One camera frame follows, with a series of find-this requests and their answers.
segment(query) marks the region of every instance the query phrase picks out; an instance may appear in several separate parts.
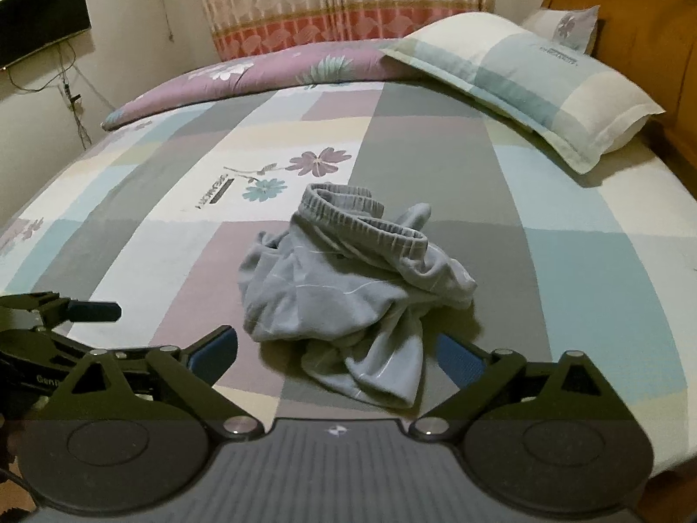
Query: headboard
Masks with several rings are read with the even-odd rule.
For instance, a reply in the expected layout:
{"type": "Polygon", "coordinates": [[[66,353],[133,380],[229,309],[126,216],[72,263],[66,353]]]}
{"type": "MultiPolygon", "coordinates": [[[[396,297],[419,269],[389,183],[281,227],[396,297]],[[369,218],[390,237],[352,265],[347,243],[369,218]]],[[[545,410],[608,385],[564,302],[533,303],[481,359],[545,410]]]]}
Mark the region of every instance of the headboard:
{"type": "Polygon", "coordinates": [[[663,135],[697,175],[697,0],[544,0],[553,10],[600,5],[593,55],[667,112],[663,135]]]}

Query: pillow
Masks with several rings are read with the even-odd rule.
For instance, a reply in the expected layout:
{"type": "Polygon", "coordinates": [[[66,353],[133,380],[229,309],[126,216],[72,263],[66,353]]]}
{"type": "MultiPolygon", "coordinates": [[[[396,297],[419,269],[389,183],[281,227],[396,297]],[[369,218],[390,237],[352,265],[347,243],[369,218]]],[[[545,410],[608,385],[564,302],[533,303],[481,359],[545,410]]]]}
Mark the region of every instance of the pillow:
{"type": "Polygon", "coordinates": [[[570,11],[542,8],[533,11],[521,27],[549,41],[590,55],[598,33],[599,9],[598,5],[587,10],[570,11]]]}
{"type": "Polygon", "coordinates": [[[593,57],[479,11],[426,25],[382,51],[537,132],[580,174],[629,141],[640,120],[664,112],[593,57]]]}

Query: metal screw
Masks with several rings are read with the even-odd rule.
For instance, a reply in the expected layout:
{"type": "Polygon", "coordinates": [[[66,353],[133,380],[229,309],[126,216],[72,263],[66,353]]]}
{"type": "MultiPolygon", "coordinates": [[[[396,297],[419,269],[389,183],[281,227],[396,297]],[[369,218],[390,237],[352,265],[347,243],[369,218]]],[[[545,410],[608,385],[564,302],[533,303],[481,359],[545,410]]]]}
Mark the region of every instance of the metal screw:
{"type": "Polygon", "coordinates": [[[422,435],[443,435],[450,424],[440,417],[423,417],[414,423],[414,428],[422,435]]]}
{"type": "Polygon", "coordinates": [[[233,435],[248,435],[250,432],[257,429],[257,424],[257,419],[247,417],[246,415],[239,415],[230,417],[222,426],[233,435]]]}

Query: black tv screen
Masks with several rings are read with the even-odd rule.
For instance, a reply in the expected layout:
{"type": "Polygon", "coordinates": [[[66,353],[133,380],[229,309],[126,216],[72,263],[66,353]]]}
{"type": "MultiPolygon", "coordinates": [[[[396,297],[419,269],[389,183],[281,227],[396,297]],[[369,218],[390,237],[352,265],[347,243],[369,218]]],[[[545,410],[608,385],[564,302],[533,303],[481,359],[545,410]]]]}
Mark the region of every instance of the black tv screen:
{"type": "Polygon", "coordinates": [[[85,0],[2,0],[0,67],[90,27],[85,0]]]}

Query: mattress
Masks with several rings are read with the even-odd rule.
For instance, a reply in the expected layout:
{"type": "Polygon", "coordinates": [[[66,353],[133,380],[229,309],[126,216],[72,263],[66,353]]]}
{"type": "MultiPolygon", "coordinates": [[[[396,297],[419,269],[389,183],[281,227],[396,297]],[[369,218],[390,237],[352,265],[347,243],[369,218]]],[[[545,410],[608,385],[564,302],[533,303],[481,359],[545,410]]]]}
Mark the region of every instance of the mattress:
{"type": "Polygon", "coordinates": [[[580,177],[512,121],[402,75],[139,111],[9,223],[1,293],[117,301],[117,323],[63,327],[96,347],[187,346],[232,325],[238,358],[216,387],[267,427],[415,418],[457,391],[438,333],[532,361],[581,349],[649,435],[654,473],[695,456],[697,202],[640,139],[580,177]],[[283,230],[306,186],[326,181],[372,190],[387,218],[431,204],[424,233],[477,281],[473,308],[424,319],[408,411],[331,393],[302,373],[301,345],[259,345],[241,328],[252,239],[283,230]]]}

